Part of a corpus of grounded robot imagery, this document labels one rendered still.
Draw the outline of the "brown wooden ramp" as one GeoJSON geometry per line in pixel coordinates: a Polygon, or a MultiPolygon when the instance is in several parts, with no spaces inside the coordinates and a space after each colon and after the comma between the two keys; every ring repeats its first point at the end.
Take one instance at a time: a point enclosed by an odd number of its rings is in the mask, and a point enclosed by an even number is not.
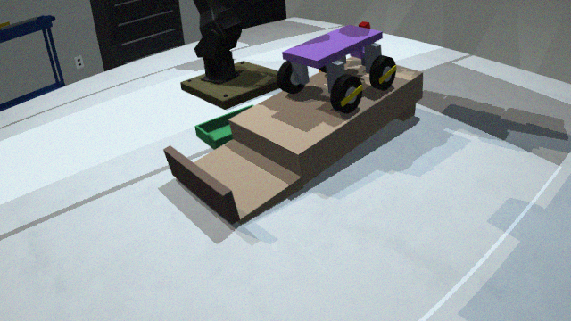
{"type": "Polygon", "coordinates": [[[397,65],[385,91],[372,87],[365,57],[349,57],[345,74],[362,83],[351,113],[336,111],[327,74],[309,77],[299,93],[281,91],[229,119],[233,138],[192,162],[163,149],[171,174],[231,225],[268,210],[394,119],[415,115],[423,98],[423,72],[397,65]]]}

